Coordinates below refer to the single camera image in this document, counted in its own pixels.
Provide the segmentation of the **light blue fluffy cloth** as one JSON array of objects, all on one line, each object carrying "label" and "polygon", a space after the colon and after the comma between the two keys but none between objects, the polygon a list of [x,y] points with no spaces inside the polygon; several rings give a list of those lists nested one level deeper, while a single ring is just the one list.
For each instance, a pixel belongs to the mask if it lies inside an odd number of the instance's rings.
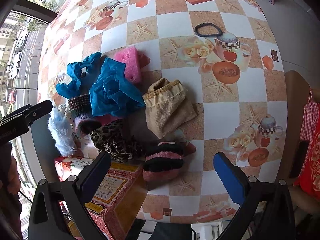
[{"label": "light blue fluffy cloth", "polygon": [[48,129],[55,140],[55,147],[63,157],[75,154],[76,145],[72,137],[71,124],[56,107],[53,107],[50,113]]}]

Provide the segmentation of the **small blue cloth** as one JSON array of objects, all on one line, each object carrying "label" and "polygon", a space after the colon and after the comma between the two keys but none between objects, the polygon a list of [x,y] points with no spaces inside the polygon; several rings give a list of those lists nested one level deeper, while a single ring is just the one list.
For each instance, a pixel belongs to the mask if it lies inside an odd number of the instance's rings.
[{"label": "small blue cloth", "polygon": [[71,78],[68,84],[58,83],[57,93],[71,99],[87,93],[98,77],[101,68],[101,52],[97,51],[86,57],[81,62],[73,62],[67,65],[67,75]]}]

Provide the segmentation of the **large blue cloth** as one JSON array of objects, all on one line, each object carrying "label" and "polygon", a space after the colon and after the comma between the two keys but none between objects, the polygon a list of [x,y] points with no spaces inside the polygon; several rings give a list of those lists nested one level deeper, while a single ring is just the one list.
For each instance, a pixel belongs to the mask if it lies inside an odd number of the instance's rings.
[{"label": "large blue cloth", "polygon": [[106,57],[89,90],[93,116],[127,117],[145,106],[140,90],[125,78],[124,63]]}]

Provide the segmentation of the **floral tissue pack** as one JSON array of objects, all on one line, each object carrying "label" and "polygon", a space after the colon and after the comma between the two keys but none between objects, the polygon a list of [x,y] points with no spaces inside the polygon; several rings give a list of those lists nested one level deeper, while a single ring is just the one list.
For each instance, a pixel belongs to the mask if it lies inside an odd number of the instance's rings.
[{"label": "floral tissue pack", "polygon": [[76,175],[87,165],[93,163],[93,159],[83,157],[58,157],[55,159],[55,169],[60,181],[65,181],[69,176]]}]

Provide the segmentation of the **pink patterned box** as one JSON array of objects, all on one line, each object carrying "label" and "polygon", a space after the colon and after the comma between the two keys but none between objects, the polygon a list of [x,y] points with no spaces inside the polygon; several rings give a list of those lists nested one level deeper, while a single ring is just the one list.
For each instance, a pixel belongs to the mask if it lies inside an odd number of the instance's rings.
[{"label": "pink patterned box", "polygon": [[85,207],[107,239],[125,239],[147,192],[141,163],[112,162]]}]

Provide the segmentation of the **brown pink knit sock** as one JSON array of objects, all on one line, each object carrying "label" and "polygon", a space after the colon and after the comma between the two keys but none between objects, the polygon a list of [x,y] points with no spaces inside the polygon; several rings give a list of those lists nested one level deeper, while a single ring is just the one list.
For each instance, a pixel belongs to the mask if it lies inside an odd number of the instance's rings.
[{"label": "brown pink knit sock", "polygon": [[75,123],[75,131],[84,137],[102,126],[92,114],[91,102],[88,94],[73,97],[68,100],[68,106]]}]

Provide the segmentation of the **flat pink cloth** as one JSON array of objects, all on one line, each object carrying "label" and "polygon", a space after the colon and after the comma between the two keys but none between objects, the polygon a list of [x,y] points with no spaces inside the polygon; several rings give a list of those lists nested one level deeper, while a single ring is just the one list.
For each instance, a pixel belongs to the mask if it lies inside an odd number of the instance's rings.
[{"label": "flat pink cloth", "polygon": [[103,116],[95,116],[94,117],[97,121],[99,121],[101,123],[102,126],[105,126],[115,120],[120,119],[119,117],[116,116],[112,116],[112,115],[103,115]]}]

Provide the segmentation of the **red patterned cushion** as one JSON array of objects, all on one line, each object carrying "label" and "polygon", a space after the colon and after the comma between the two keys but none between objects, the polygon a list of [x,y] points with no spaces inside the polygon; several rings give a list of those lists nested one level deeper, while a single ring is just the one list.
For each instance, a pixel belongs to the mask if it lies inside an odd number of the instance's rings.
[{"label": "red patterned cushion", "polygon": [[303,121],[300,130],[300,142],[306,141],[308,148],[305,160],[294,185],[309,196],[319,200],[319,104],[309,93],[304,106]]}]

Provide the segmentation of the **leopard print scrunchie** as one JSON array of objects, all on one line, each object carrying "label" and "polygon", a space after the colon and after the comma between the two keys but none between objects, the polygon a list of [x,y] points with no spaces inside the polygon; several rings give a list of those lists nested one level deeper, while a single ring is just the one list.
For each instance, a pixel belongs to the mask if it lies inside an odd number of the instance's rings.
[{"label": "leopard print scrunchie", "polygon": [[130,135],[124,119],[117,119],[90,133],[98,153],[108,153],[113,161],[127,163],[144,156],[144,146]]}]

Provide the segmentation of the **pink black fuzzy sock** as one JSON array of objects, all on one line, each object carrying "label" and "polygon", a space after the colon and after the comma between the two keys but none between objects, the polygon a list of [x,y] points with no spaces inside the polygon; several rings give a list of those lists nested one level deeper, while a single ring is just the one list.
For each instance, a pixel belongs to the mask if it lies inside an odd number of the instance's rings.
[{"label": "pink black fuzzy sock", "polygon": [[147,183],[176,178],[184,165],[184,149],[175,142],[160,142],[145,156],[143,178]]}]

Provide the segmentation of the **pink sponge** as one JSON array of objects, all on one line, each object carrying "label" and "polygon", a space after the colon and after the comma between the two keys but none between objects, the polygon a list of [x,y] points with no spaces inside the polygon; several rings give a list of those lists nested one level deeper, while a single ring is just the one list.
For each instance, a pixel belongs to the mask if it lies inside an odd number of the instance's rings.
[{"label": "pink sponge", "polygon": [[149,57],[138,51],[135,46],[130,46],[116,52],[114,59],[126,65],[124,75],[132,84],[142,82],[141,69],[149,65],[151,61]]}]

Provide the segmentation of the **checkered floral tablecloth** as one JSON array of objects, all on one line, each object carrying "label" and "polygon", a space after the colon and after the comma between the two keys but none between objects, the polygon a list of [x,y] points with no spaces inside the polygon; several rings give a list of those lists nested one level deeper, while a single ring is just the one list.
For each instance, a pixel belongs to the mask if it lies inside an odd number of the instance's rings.
[{"label": "checkered floral tablecloth", "polygon": [[276,179],[287,126],[283,64],[255,0],[70,0],[46,29],[38,98],[56,105],[67,64],[135,46],[150,58],[140,90],[179,80],[197,116],[178,128],[196,152],[183,174],[148,192],[146,220],[230,219],[234,204],[213,167],[223,152],[247,175]]}]

